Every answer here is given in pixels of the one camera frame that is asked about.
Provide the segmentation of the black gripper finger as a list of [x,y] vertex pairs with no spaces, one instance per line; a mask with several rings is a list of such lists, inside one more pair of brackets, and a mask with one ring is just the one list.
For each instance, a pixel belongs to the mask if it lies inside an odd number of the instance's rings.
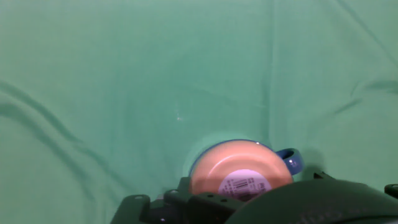
[[244,202],[218,194],[190,193],[191,178],[151,200],[147,195],[125,197],[111,224],[224,224]]

